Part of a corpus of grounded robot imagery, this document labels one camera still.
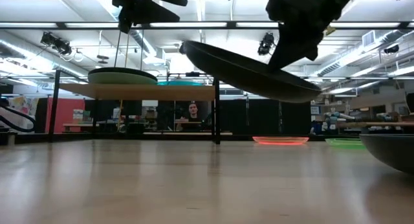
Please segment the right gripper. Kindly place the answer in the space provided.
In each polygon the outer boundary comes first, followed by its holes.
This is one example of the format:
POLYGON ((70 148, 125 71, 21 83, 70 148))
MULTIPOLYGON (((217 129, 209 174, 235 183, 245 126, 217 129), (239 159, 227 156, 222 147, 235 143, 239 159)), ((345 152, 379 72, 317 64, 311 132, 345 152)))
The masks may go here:
POLYGON ((268 71, 318 57, 318 44, 323 37, 325 19, 322 9, 326 0, 268 0, 267 14, 280 22, 279 40, 267 65, 268 71))

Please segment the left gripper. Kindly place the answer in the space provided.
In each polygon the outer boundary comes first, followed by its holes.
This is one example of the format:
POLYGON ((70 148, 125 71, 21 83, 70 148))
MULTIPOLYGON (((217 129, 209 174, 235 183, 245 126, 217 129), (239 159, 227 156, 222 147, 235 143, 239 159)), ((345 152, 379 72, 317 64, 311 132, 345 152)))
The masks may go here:
MULTIPOLYGON (((161 0, 174 5, 186 6, 188 0, 161 0)), ((174 12, 156 4, 152 0, 111 0, 115 7, 120 7, 118 28, 129 33, 131 27, 138 23, 170 23, 180 21, 174 12)))

